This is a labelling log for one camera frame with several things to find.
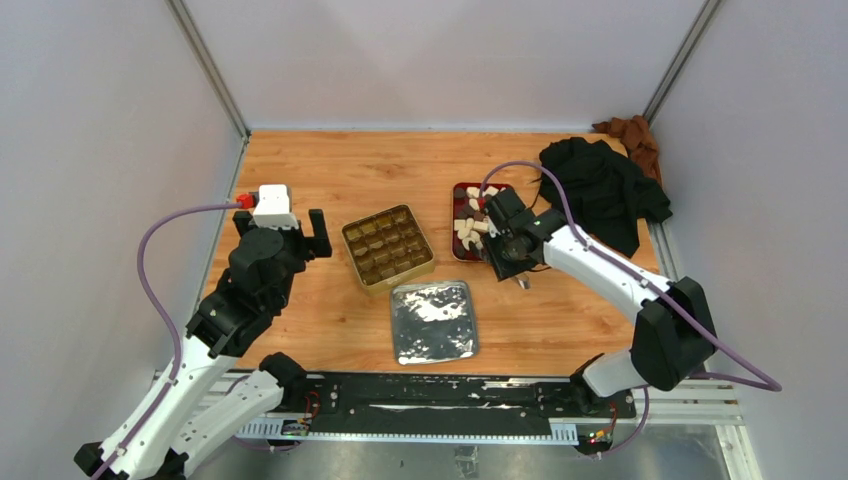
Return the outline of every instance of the white backdrop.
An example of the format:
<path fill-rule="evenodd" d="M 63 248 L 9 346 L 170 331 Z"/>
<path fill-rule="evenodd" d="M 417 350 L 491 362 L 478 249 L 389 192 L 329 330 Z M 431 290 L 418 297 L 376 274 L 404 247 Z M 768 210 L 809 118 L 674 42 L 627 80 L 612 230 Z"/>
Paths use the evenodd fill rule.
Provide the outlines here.
<path fill-rule="evenodd" d="M 642 113 L 701 0 L 190 0 L 252 128 L 585 130 Z"/>
<path fill-rule="evenodd" d="M 840 0 L 727 2 L 654 126 L 684 273 L 785 387 L 738 389 L 767 479 L 845 477 L 845 25 Z"/>
<path fill-rule="evenodd" d="M 0 4 L 0 477 L 72 459 L 129 415 L 171 348 L 139 238 L 226 196 L 241 141 L 164 2 Z M 175 222 L 148 270 L 178 322 L 219 216 Z"/>

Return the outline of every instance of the red connector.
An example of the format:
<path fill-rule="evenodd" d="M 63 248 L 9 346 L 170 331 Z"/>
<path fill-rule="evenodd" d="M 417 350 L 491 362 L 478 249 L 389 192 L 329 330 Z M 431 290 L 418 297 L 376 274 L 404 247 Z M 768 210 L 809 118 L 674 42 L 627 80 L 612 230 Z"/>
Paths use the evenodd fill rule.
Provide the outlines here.
<path fill-rule="evenodd" d="M 251 193 L 242 193 L 236 197 L 236 201 L 241 203 L 241 208 L 253 208 L 256 206 L 256 197 Z"/>

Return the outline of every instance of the black cloth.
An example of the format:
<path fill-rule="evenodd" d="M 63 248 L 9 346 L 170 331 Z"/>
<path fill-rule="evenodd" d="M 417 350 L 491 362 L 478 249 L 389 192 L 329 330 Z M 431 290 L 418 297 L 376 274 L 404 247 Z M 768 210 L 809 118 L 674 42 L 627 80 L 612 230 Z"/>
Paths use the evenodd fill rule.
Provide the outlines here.
<path fill-rule="evenodd" d="M 671 216 L 671 202 L 657 181 L 604 141 L 560 140 L 539 160 L 562 183 L 577 224 L 627 257 L 639 248 L 637 218 L 662 222 Z M 544 175 L 541 180 L 539 194 L 563 211 L 553 182 Z"/>

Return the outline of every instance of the red tray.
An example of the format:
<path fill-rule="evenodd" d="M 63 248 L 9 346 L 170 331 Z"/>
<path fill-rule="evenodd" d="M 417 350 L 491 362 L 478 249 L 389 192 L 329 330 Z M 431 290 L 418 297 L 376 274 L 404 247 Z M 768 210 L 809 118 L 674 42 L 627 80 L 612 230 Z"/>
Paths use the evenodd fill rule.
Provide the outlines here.
<path fill-rule="evenodd" d="M 458 238 L 456 238 L 456 232 L 453 230 L 453 221 L 457 219 L 457 214 L 462 210 L 462 207 L 465 206 L 464 202 L 467 198 L 460 198 L 460 199 L 453 198 L 453 191 L 456 190 L 457 188 L 466 189 L 468 187 L 479 188 L 480 182 L 460 182 L 460 183 L 457 183 L 456 185 L 454 185 L 453 188 L 451 188 L 451 223 L 450 223 L 451 255 L 453 255 L 453 258 L 459 260 L 460 262 L 482 262 L 483 261 L 482 258 L 478 257 L 477 255 L 474 255 L 471 252 L 465 252 L 465 255 L 462 256 L 462 257 L 459 257 L 459 256 L 456 255 L 456 247 L 457 246 L 461 247 L 462 242 Z M 508 183 L 490 183 L 486 187 L 487 188 L 488 187 L 495 187 L 497 189 L 501 189 L 501 188 L 506 188 L 506 187 L 512 187 L 512 185 L 510 185 Z"/>

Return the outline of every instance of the wooden tabletop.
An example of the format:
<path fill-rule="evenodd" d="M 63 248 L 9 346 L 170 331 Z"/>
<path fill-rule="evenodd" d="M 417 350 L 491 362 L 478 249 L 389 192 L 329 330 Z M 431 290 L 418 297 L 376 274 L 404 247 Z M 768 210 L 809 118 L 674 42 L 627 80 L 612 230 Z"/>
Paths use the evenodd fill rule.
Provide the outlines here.
<path fill-rule="evenodd" d="M 310 262 L 294 280 L 281 317 L 253 344 L 240 366 L 255 367 L 282 351 L 307 370 L 567 375 L 601 352 L 630 345 L 628 319 L 603 298 L 558 271 L 530 274 L 532 288 L 498 283 L 491 267 L 460 263 L 450 252 L 450 202 L 458 182 L 479 182 L 509 160 L 538 161 L 539 151 L 567 134 L 257 132 L 251 137 L 237 194 L 259 185 L 285 183 L 293 209 L 311 234 L 306 215 L 321 208 L 333 257 Z M 607 141 L 624 153 L 618 140 Z M 530 168 L 495 176 L 512 184 L 528 205 L 537 187 Z M 434 365 L 401 366 L 394 358 L 389 295 L 369 297 L 358 285 L 345 251 L 341 227 L 401 203 L 408 204 L 436 258 L 434 273 L 413 282 L 465 280 L 477 312 L 480 353 Z M 535 208 L 547 208 L 543 200 Z M 657 272 L 647 227 L 633 262 Z M 227 222 L 209 277 L 207 293 L 226 267 L 238 234 Z"/>

